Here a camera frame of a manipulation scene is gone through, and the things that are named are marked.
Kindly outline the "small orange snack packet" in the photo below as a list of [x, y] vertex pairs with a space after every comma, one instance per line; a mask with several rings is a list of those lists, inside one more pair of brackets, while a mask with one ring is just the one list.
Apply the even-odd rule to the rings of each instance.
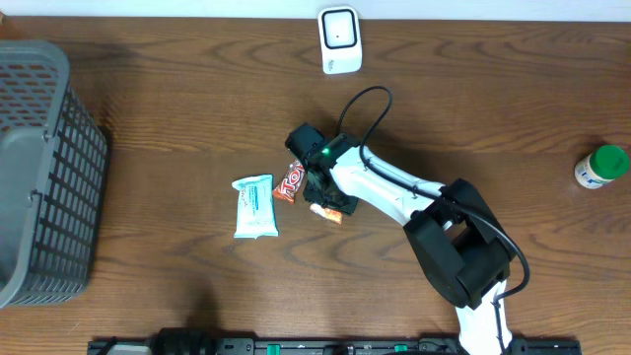
[[342, 223], [342, 214], [339, 211], [330, 209], [330, 208], [326, 208], [326, 207], [322, 207], [319, 204], [316, 203], [312, 203], [310, 205], [310, 210], [312, 212], [314, 212], [315, 214], [317, 214], [317, 216], [336, 223], [336, 224], [341, 224]]

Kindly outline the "orange chocolate bar wrapper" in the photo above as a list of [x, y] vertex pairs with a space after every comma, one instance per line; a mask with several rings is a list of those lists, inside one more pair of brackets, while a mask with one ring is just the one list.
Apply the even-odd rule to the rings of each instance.
[[306, 171], [299, 160], [290, 164], [287, 173], [272, 191], [272, 196], [276, 199], [285, 200], [291, 204], [295, 203], [296, 194], [299, 191]]

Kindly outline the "teal wet wipes pack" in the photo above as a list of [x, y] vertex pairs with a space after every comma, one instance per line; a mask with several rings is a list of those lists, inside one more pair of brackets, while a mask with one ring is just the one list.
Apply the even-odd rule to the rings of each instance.
[[278, 237], [274, 202], [273, 175], [243, 177], [232, 182], [239, 192], [235, 239]]

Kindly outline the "green lid jar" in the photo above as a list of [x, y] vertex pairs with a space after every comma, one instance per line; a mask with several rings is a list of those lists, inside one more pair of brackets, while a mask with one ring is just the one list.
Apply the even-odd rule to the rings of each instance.
[[615, 145], [603, 145], [579, 161], [576, 181], [587, 189], [598, 189], [624, 176], [630, 169], [627, 153]]

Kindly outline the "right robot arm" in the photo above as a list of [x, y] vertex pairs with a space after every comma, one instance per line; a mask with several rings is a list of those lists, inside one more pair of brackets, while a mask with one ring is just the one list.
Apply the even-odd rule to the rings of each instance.
[[504, 300], [519, 252], [474, 186], [415, 177], [345, 134], [328, 140], [314, 131], [288, 138], [286, 147], [316, 200], [346, 214], [363, 200], [401, 225], [425, 277], [456, 308], [464, 352], [508, 352]]

